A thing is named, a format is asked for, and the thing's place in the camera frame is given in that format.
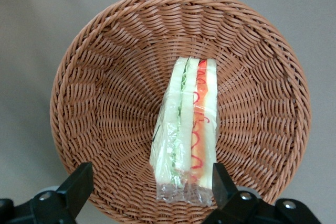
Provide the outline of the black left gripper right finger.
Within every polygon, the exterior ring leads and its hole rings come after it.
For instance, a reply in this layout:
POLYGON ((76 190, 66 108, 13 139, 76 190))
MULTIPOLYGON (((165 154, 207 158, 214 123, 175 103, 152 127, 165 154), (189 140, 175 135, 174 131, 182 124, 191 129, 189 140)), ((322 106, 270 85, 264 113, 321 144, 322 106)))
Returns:
POLYGON ((209 215, 210 223, 320 223, 302 202, 280 198, 274 205, 256 194, 239 190, 224 164, 213 164, 213 196, 217 208, 209 215))

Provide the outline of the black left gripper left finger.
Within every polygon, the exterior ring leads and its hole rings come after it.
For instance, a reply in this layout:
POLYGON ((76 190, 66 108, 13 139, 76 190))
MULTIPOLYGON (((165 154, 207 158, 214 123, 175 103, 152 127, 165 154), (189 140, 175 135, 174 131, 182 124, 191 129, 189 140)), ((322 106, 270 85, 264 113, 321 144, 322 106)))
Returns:
POLYGON ((1 223, 76 223, 92 192, 92 163, 82 163, 56 190, 41 191, 18 206, 2 198, 1 223))

